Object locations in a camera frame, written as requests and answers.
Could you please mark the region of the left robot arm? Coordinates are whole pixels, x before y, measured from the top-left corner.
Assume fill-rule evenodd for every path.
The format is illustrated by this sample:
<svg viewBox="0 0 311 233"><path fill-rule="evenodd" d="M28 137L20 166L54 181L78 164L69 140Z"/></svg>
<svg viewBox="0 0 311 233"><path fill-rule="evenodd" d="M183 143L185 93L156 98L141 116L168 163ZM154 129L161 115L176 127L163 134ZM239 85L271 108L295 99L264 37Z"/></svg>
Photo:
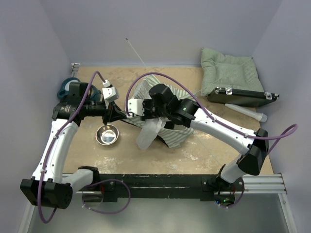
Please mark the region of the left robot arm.
<svg viewBox="0 0 311 233"><path fill-rule="evenodd" d="M44 154L31 178L21 181L22 193L34 206L66 209L77 191L84 187L89 190L100 187L99 171L91 166L81 166L63 178L71 142L85 117L101 117L104 124L126 118L115 104L119 95L109 81L103 83L101 92L94 93L92 87L85 101L81 102L87 86L85 82L69 83L67 93L53 109L52 127Z"/></svg>

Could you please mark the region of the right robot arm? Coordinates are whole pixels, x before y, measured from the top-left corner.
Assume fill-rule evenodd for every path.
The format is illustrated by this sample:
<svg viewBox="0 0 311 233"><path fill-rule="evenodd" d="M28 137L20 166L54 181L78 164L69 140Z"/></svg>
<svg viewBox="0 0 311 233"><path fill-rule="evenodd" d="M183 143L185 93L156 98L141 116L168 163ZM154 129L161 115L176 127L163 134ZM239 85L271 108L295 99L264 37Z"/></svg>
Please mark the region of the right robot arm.
<svg viewBox="0 0 311 233"><path fill-rule="evenodd" d="M164 84L153 86L149 96L151 98L143 102L143 119L165 119L169 122L169 129L179 125L210 134L239 153L236 159L224 165L219 172L216 179L219 189L227 191L245 174L260 174L269 150L266 130L254 131L218 118L197 101L179 100Z"/></svg>

